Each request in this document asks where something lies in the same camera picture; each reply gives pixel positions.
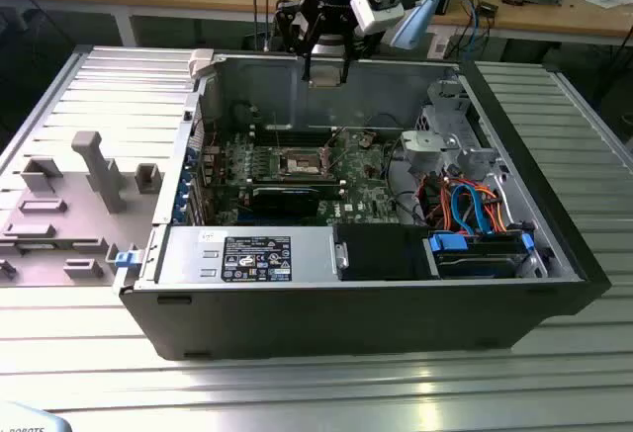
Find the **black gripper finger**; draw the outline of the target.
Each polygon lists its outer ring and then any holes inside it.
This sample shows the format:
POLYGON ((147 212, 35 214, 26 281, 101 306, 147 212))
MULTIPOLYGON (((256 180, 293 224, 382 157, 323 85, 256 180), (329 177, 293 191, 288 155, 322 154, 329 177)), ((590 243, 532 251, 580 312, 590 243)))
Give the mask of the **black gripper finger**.
POLYGON ((351 62, 358 57, 355 47, 357 23, 353 11, 349 6, 326 5, 320 9, 320 24, 320 52, 342 57, 340 80, 346 81, 351 62))
POLYGON ((303 59, 302 79, 308 82, 311 78, 313 50, 322 35, 322 2, 284 1, 277 8, 275 23, 280 30, 285 51, 303 59))

